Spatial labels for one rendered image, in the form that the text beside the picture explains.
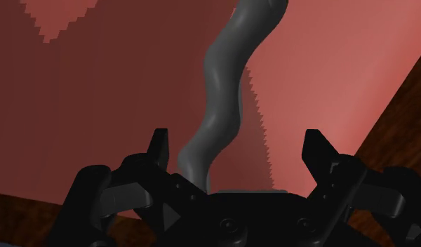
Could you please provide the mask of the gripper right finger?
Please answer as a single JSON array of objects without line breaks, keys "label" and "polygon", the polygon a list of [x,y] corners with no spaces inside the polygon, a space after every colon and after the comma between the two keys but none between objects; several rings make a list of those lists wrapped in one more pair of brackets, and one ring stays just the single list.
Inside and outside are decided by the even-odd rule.
[{"label": "gripper right finger", "polygon": [[322,209],[328,230],[354,209],[368,211],[395,247],[421,247],[421,177],[414,170],[374,171],[338,153],[318,129],[306,130],[302,160],[317,183],[309,197]]}]

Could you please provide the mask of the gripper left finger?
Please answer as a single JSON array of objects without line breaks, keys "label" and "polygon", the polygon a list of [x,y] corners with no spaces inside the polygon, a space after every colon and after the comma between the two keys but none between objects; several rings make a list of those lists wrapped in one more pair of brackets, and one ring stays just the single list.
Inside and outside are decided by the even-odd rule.
[{"label": "gripper left finger", "polygon": [[117,247],[107,233],[115,215],[136,208],[169,205],[187,217],[207,194],[181,175],[163,169],[169,160],[168,131],[154,131],[145,153],[127,156],[120,167],[82,168],[47,238],[47,247]]}]

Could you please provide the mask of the red table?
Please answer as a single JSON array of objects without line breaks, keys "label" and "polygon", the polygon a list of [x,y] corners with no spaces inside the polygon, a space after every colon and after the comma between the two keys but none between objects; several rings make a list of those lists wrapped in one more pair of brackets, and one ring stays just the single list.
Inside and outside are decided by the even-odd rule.
[{"label": "red table", "polygon": [[[238,0],[0,0],[0,193],[62,203],[167,128],[169,171],[201,123],[203,57]],[[354,154],[421,54],[421,0],[288,0],[251,56],[213,191],[315,183],[308,128]]]}]

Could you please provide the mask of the grey wavy vase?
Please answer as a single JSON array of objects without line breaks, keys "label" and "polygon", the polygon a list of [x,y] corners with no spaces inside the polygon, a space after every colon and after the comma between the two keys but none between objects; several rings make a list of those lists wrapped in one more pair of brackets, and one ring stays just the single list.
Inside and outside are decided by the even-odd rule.
[{"label": "grey wavy vase", "polygon": [[280,23],[287,7],[288,0],[239,0],[206,51],[206,111],[198,130],[178,154],[183,177],[205,193],[210,191],[211,164],[241,127],[240,84],[246,63]]}]

